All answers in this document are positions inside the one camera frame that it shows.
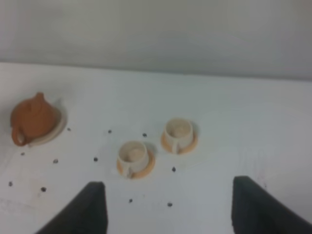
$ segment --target teacup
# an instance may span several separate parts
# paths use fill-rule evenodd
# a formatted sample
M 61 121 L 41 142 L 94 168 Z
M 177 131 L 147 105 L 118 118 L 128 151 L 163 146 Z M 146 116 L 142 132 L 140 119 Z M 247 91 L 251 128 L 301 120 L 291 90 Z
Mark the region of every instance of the teacup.
M 165 126 L 165 139 L 172 153 L 178 154 L 193 142 L 194 131 L 191 122 L 182 118 L 171 119 Z
M 144 170 L 148 165 L 147 148 L 140 141 L 128 141 L 120 148 L 118 161 L 122 167 L 122 175 L 131 178 L 133 173 Z

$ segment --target teapot handle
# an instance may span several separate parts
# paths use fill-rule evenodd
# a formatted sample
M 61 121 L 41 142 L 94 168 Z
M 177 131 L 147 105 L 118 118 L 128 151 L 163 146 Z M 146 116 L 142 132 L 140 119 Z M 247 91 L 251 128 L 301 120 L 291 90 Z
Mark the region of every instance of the teapot handle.
M 18 146 L 24 146 L 28 143 L 28 139 L 27 137 L 24 135 L 24 133 L 21 131 L 20 126 L 16 125 L 13 127 L 12 130 L 12 140 L 14 141 L 14 143 Z

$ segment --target teapot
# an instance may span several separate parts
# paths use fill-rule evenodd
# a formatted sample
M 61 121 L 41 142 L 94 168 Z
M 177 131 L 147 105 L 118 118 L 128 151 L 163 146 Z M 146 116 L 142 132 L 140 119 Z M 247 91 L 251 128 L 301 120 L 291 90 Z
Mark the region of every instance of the teapot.
M 12 140 L 18 146 L 48 134 L 56 125 L 54 107 L 43 93 L 19 103 L 11 113 Z

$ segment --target orange saucer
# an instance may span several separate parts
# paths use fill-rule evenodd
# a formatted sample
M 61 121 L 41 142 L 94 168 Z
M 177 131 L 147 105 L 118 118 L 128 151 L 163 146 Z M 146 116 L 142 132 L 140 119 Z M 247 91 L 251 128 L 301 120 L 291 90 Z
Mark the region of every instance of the orange saucer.
M 147 166 L 144 170 L 142 170 L 140 172 L 133 173 L 131 179 L 144 178 L 153 170 L 153 168 L 155 166 L 155 157 L 151 151 L 147 150 L 147 152 L 148 152 L 148 156 L 149 156 L 149 163 L 147 164 Z M 122 175 L 122 167 L 121 167 L 118 160 L 117 160 L 117 170 L 118 170 L 119 174 Z
M 194 139 L 193 139 L 193 142 L 186 148 L 182 149 L 179 151 L 178 155 L 182 155 L 182 154 L 186 154 L 186 153 L 189 153 L 190 151 L 192 151 L 196 145 L 198 143 L 198 137 L 197 137 L 197 134 L 194 132 Z M 165 136 L 165 133 L 163 133 L 161 135 L 161 146 L 166 150 L 168 151 L 169 153 L 172 153 L 172 149 L 171 149 L 171 146 L 166 142 L 166 136 Z

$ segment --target clay teapot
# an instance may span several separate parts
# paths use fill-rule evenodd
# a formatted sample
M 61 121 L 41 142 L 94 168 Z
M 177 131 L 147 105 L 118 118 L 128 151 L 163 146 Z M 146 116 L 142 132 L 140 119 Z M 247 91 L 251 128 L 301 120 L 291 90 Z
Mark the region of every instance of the clay teapot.
M 57 118 L 43 93 L 19 103 L 11 113 L 12 139 L 18 146 L 30 143 L 53 130 Z

